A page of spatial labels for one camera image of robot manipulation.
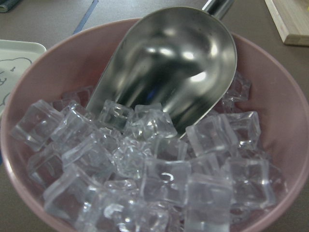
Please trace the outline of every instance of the tabletop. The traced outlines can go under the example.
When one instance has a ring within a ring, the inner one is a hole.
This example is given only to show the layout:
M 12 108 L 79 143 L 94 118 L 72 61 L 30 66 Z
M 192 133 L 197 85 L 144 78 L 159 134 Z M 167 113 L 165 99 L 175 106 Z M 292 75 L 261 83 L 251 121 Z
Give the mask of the tabletop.
M 47 49 L 93 26 L 139 18 L 170 6 L 202 8 L 206 0 L 22 0 L 0 14 L 0 39 L 37 42 Z M 235 0 L 227 28 L 277 59 L 309 100 L 309 47 L 284 45 L 264 0 Z M 0 232 L 54 232 L 19 198 L 0 165 Z M 293 205 L 263 232 L 309 231 L 309 182 Z

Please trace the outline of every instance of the folded cloth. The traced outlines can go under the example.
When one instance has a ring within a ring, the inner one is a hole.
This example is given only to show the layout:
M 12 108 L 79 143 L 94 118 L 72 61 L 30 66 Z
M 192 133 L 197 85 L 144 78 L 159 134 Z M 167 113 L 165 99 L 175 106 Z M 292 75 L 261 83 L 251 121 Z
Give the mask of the folded cloth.
M 20 0 L 0 0 L 0 13 L 8 12 Z

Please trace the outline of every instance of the wooden board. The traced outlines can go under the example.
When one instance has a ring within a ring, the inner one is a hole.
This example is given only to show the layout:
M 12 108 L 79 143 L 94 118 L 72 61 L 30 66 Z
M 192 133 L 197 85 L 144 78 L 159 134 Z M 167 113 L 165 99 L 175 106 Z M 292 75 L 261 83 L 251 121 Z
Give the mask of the wooden board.
M 265 0 L 285 44 L 309 46 L 309 0 Z

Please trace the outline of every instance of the blue tape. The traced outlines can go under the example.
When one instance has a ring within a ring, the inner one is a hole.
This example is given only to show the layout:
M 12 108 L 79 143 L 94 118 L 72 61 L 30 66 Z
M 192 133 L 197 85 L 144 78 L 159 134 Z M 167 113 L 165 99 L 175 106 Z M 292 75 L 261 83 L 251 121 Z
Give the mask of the blue tape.
M 82 20 L 77 25 L 77 27 L 76 27 L 75 31 L 73 32 L 73 34 L 76 34 L 76 33 L 80 32 L 83 29 L 85 23 L 87 22 L 88 18 L 92 14 L 92 12 L 93 12 L 94 8 L 96 7 L 97 3 L 98 3 L 98 0 L 93 0 L 91 5 L 89 6 L 88 10 L 86 11 L 85 15 L 83 16 Z

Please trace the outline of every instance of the metal scoop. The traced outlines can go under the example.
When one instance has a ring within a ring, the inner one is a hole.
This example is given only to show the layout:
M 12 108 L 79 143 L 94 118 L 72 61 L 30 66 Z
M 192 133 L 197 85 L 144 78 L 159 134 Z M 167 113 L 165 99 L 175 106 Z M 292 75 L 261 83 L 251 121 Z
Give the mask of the metal scoop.
M 209 0 L 222 17 L 233 1 Z M 126 34 L 87 105 L 99 115 L 106 99 L 134 108 L 160 102 L 181 137 L 229 88 L 237 65 L 234 40 L 209 13 L 188 7 L 156 11 Z

